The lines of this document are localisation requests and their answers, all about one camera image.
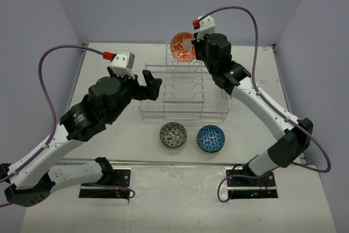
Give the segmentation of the orange leaf pattern bowl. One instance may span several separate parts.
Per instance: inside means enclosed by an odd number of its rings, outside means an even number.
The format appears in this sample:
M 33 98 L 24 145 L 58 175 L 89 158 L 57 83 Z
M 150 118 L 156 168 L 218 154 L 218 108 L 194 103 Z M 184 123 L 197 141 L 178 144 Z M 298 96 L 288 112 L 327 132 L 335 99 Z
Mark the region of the orange leaf pattern bowl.
M 172 56 L 180 62 L 191 62 L 196 59 L 195 48 L 192 44 L 194 35 L 190 32 L 177 33 L 170 41 Z

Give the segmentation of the black leaf pattern bowl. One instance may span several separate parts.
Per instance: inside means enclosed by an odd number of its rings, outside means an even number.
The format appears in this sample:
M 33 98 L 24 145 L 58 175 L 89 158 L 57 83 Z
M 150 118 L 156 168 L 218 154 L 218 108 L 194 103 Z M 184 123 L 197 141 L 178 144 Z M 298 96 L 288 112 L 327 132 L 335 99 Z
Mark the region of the black leaf pattern bowl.
M 168 122 L 164 124 L 159 132 L 160 141 L 163 144 L 171 146 L 184 144 L 187 136 L 186 129 L 178 122 Z

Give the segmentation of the blue triangle pattern bowl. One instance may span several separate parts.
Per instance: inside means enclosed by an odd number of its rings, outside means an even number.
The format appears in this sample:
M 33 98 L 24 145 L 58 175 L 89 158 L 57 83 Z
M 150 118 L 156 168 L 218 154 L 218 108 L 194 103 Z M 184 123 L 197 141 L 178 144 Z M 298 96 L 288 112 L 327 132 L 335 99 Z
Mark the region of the blue triangle pattern bowl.
M 216 125 L 206 125 L 198 131 L 196 142 L 205 151 L 218 151 L 225 144 L 225 133 Z

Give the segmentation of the yellow floral cream bowl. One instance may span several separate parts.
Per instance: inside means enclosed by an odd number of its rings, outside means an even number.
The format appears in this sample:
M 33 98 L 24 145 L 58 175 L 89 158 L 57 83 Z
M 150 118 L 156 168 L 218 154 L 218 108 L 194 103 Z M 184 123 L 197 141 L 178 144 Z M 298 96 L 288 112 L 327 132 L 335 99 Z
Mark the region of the yellow floral cream bowl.
M 177 146 L 171 146 L 171 145 L 163 144 L 163 146 L 164 146 L 165 148 L 167 148 L 168 150 L 177 150 L 177 149 L 183 148 L 183 147 L 184 147 L 184 144 L 177 145 Z

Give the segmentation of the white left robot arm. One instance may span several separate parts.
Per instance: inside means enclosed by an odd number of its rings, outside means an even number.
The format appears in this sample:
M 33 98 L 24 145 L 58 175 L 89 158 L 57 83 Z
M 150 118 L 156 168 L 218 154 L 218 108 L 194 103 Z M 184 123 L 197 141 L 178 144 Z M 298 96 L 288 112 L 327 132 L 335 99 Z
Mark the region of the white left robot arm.
M 65 113 L 56 126 L 53 137 L 39 144 L 13 164 L 1 164 L 1 181 L 9 183 L 4 191 L 7 204 L 31 207 L 50 194 L 78 184 L 111 188 L 113 168 L 105 157 L 79 166 L 57 166 L 70 151 L 93 136 L 103 132 L 135 100 L 157 100 L 162 79 L 143 70 L 145 85 L 129 76 L 118 76 L 108 68 L 109 76 L 102 77 L 88 89 L 82 101 Z

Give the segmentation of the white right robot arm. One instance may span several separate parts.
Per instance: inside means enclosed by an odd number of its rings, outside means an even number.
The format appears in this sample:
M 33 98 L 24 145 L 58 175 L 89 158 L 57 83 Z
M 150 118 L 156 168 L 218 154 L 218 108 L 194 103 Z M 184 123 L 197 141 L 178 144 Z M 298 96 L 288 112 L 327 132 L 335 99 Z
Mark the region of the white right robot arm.
M 262 99 L 263 90 L 255 87 L 250 72 L 232 60 L 231 43 L 220 33 L 193 39 L 196 59 L 202 61 L 214 83 L 248 107 L 269 129 L 276 143 L 243 166 L 244 181 L 258 184 L 263 175 L 277 167 L 286 168 L 310 145 L 313 123 L 285 110 L 271 100 Z

